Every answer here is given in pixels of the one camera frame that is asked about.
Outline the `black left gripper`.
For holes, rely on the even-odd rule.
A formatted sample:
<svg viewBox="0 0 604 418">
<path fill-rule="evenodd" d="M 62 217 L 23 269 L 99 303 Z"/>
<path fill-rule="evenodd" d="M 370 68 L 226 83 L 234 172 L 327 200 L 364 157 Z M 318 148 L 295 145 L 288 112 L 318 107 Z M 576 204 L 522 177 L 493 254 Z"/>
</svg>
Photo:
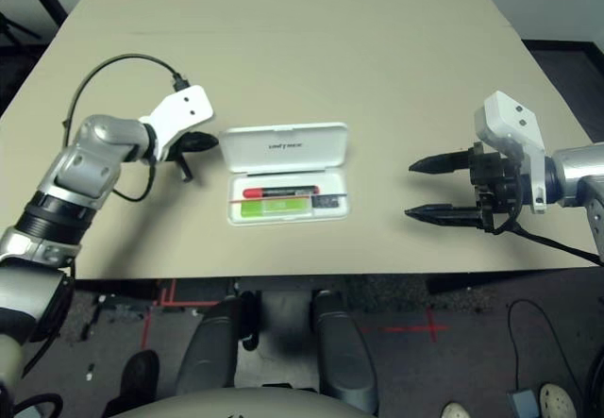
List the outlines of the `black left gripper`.
<svg viewBox="0 0 604 418">
<path fill-rule="evenodd" d="M 184 157 L 186 148 L 188 152 L 204 152 L 218 145 L 218 139 L 209 133 L 198 131 L 184 133 L 170 147 L 168 160 L 176 162 L 181 170 L 183 182 L 189 183 L 193 180 L 193 173 Z"/>
</svg>

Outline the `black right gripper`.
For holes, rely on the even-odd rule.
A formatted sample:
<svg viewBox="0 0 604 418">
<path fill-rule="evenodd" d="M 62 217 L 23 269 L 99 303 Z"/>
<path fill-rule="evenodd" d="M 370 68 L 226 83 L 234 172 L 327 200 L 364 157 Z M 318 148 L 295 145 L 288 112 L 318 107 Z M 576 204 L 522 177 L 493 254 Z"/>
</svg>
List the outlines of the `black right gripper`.
<svg viewBox="0 0 604 418">
<path fill-rule="evenodd" d="M 475 189 L 476 207 L 423 205 L 405 209 L 404 213 L 420 222 L 437 226 L 479 227 L 500 235 L 513 228 L 524 205 L 524 188 L 520 163 L 486 153 L 481 142 L 465 151 L 438 154 L 419 159 L 409 166 L 410 172 L 448 174 L 469 168 Z"/>
</svg>

